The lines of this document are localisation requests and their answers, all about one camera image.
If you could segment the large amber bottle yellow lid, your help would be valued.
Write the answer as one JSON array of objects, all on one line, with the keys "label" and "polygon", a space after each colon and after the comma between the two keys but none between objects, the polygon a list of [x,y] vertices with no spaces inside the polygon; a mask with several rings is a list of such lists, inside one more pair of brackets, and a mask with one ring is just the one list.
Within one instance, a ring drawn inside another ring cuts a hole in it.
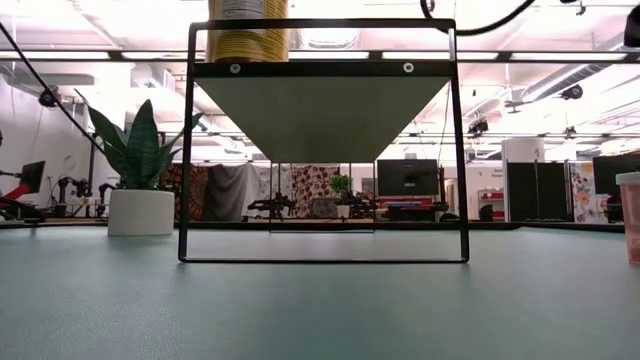
[{"label": "large amber bottle yellow lid", "polygon": [[[210,20],[286,19],[289,0],[208,0]],[[207,33],[206,62],[287,62],[285,29],[213,30]]]}]

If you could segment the pink container with lid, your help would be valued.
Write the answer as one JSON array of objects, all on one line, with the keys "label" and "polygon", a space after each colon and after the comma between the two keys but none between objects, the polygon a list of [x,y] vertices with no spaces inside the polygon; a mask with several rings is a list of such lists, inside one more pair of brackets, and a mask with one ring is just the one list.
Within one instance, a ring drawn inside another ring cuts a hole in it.
[{"label": "pink container with lid", "polygon": [[640,172],[616,176],[620,189],[628,261],[640,265]]}]

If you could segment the small green plant white pot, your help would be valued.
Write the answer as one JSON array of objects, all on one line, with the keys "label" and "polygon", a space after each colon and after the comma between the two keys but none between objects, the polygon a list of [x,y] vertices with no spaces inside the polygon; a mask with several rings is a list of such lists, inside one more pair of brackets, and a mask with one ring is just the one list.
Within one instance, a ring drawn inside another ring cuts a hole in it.
[{"label": "small green plant white pot", "polygon": [[337,215],[340,219],[350,216],[351,178],[347,175],[334,175],[329,180],[329,186],[339,197]]}]

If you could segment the black computer monitor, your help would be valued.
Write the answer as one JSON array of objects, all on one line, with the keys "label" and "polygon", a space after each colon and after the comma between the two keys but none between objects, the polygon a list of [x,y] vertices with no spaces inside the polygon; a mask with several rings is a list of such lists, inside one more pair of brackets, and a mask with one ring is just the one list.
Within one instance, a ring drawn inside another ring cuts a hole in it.
[{"label": "black computer monitor", "polygon": [[35,194],[40,191],[45,165],[45,161],[38,161],[22,167],[19,185],[26,189],[26,194]]},{"label": "black computer monitor", "polygon": [[640,171],[640,154],[594,157],[592,164],[595,192],[613,196],[620,192],[617,175]]},{"label": "black computer monitor", "polygon": [[439,194],[439,168],[432,159],[377,161],[378,194],[383,197]]}]

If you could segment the red background workbench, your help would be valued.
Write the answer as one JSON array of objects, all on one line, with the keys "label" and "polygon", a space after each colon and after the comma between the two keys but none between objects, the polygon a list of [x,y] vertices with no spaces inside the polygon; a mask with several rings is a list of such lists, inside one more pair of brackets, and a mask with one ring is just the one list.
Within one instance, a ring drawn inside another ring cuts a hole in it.
[{"label": "red background workbench", "polygon": [[383,197],[377,202],[375,220],[381,222],[438,222],[449,211],[446,202],[426,197]]}]

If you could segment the gray draped cloth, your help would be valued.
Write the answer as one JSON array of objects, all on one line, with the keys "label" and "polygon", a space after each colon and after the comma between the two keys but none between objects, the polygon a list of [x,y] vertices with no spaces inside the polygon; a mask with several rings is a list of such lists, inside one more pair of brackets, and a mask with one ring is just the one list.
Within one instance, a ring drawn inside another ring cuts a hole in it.
[{"label": "gray draped cloth", "polygon": [[250,210],[256,200],[263,200],[260,190],[264,181],[250,163],[238,166],[215,165],[208,168],[208,181],[203,200],[201,219],[213,222],[243,222],[260,216],[259,210]]}]

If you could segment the green table mat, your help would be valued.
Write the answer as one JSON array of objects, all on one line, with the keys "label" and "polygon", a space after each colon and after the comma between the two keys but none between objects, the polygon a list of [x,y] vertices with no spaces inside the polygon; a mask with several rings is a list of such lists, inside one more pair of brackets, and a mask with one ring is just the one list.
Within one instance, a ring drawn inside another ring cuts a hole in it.
[{"label": "green table mat", "polygon": [[0,230],[0,360],[640,360],[622,235]]}]

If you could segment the storage rack with red bins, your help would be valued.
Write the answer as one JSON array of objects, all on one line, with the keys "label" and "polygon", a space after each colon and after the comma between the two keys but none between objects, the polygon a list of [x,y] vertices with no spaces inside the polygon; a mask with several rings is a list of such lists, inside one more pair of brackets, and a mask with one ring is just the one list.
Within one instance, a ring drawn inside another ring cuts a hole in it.
[{"label": "storage rack with red bins", "polygon": [[481,222],[503,222],[505,220],[504,192],[501,189],[479,190],[477,201]]}]

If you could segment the snake plant in white pot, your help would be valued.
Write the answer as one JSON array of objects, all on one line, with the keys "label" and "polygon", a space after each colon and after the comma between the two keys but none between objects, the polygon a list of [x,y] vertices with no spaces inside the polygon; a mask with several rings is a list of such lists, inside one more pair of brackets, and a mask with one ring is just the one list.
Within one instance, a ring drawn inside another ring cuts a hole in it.
[{"label": "snake plant in white pot", "polygon": [[160,189],[160,180],[180,152],[176,142],[199,125],[202,115],[190,114],[182,131],[162,143],[149,99],[139,107],[127,131],[92,105],[87,109],[94,132],[102,140],[107,162],[120,176],[119,186],[111,191],[108,204],[108,235],[171,235],[175,194]]}]

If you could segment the black background robot arms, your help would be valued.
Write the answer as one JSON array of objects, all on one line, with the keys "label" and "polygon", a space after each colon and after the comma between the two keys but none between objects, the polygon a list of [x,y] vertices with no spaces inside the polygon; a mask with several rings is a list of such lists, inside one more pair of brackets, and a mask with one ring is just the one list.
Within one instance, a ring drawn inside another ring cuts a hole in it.
[{"label": "black background robot arms", "polygon": [[64,176],[57,181],[57,189],[58,195],[52,197],[53,215],[56,218],[102,219],[107,212],[106,195],[117,187],[103,183],[98,186],[98,195],[94,196],[87,179]]}]

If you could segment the colourful floral curtain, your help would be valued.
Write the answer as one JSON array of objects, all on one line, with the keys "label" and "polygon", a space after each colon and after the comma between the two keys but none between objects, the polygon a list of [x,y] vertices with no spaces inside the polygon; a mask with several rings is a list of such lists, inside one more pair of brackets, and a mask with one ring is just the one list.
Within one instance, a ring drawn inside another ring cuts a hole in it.
[{"label": "colourful floral curtain", "polygon": [[595,192],[593,165],[587,162],[570,163],[573,214],[576,223],[602,222],[600,200]]}]

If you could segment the red and black device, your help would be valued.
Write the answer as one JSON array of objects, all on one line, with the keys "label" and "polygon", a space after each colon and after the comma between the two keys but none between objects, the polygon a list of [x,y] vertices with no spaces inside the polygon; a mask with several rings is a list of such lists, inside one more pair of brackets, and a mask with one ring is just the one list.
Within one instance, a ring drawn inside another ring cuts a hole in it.
[{"label": "red and black device", "polygon": [[0,192],[0,220],[26,223],[44,222],[46,216],[41,210],[19,200],[20,197],[27,195],[30,190],[31,188],[28,184],[19,184],[5,195]]}]

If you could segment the wooden shelf black metal frame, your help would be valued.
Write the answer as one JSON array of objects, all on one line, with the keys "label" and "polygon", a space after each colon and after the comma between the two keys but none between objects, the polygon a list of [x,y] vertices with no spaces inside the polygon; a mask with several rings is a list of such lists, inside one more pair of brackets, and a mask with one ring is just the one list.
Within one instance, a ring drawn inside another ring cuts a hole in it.
[{"label": "wooden shelf black metal frame", "polygon": [[[199,63],[201,31],[426,29],[447,34],[442,59],[349,59],[337,51],[290,62]],[[458,180],[460,254],[469,261],[464,134],[452,19],[248,19],[194,22],[188,31],[182,168],[192,152],[194,89],[202,88],[274,164],[375,163],[381,152],[444,86],[450,87]]]}]

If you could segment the black table frame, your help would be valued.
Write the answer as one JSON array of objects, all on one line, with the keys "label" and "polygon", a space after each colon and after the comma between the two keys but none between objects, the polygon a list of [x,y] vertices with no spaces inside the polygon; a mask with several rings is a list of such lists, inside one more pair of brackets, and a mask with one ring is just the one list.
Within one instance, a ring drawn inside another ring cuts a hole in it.
[{"label": "black table frame", "polygon": [[[54,227],[107,227],[106,222],[0,222],[0,230],[54,228]],[[189,230],[231,230],[231,231],[439,231],[458,230],[457,222],[190,222]],[[623,233],[621,224],[585,224],[568,222],[470,222],[469,230],[517,230],[520,228],[559,229],[572,231],[593,231],[605,233]]]}]

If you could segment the silver ventilation duct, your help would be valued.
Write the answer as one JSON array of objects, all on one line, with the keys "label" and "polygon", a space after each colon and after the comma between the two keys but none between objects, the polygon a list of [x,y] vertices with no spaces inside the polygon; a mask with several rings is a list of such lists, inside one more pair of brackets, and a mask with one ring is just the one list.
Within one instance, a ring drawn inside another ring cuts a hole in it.
[{"label": "silver ventilation duct", "polygon": [[569,64],[551,75],[525,88],[520,94],[522,102],[536,102],[562,92],[579,82],[600,73],[612,63]]}]

